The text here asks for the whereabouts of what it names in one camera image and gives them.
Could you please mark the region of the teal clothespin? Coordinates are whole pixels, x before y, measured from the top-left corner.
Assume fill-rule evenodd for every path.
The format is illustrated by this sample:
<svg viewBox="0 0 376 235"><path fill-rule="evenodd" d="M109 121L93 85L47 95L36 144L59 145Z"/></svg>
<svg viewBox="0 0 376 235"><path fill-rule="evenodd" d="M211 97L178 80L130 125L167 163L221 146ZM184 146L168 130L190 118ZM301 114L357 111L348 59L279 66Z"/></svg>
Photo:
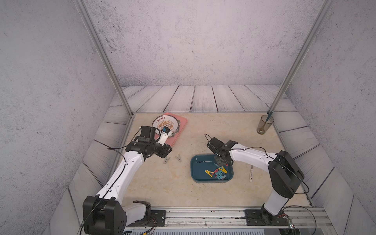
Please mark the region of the teal clothespin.
<svg viewBox="0 0 376 235"><path fill-rule="evenodd" d="M216 178L217 180L222 180L222 179L224 179L225 177L226 177L226 174L223 174L222 172L217 173L217 174L215 175L215 178Z"/></svg>

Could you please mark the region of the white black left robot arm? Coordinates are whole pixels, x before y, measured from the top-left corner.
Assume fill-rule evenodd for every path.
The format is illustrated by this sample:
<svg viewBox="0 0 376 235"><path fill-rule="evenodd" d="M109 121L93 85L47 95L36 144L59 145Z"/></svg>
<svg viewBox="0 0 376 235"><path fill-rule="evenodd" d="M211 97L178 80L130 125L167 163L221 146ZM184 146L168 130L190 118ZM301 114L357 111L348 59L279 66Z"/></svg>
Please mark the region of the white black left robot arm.
<svg viewBox="0 0 376 235"><path fill-rule="evenodd" d="M95 195L87 196L83 202L83 221L78 234L124 235L125 227L139 223L143 226L157 225L152 216L151 205L145 201L134 201L123 207L122 201L137 170L153 155L166 158L172 151L166 143L171 130L141 126L134 139L124 147L122 161L105 186Z"/></svg>

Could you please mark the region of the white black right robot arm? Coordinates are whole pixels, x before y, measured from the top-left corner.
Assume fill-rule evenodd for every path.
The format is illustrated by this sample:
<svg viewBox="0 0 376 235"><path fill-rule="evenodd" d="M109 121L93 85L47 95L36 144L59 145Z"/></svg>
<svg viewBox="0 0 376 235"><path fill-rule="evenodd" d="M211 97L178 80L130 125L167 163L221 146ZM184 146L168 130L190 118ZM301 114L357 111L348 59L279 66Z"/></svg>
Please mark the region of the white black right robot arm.
<svg viewBox="0 0 376 235"><path fill-rule="evenodd" d="M246 147L235 141L224 143L217 138L208 140L207 147L214 153L218 166L242 162L269 174L272 191L260 209L260 217L264 220L280 216L285 204L304 182L302 170L286 151L268 153L260 146Z"/></svg>

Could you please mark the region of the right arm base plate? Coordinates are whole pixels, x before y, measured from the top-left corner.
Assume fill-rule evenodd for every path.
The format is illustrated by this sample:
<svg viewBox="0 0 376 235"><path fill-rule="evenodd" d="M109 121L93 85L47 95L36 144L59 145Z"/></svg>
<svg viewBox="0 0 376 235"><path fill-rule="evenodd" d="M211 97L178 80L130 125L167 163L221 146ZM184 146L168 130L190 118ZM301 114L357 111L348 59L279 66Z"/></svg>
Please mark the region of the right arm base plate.
<svg viewBox="0 0 376 235"><path fill-rule="evenodd" d="M249 209L244 213L247 226L289 226L289 219L283 210L277 215L270 214L264 208Z"/></svg>

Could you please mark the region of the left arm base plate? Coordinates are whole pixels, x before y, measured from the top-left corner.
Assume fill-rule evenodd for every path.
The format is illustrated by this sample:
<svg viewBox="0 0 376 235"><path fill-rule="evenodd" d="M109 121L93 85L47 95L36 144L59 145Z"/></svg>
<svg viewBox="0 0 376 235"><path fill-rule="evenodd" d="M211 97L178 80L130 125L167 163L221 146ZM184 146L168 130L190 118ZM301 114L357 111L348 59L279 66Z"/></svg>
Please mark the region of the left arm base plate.
<svg viewBox="0 0 376 235"><path fill-rule="evenodd" d="M127 227L164 227L166 219L166 210L151 210L151 216L148 220L143 219L135 221Z"/></svg>

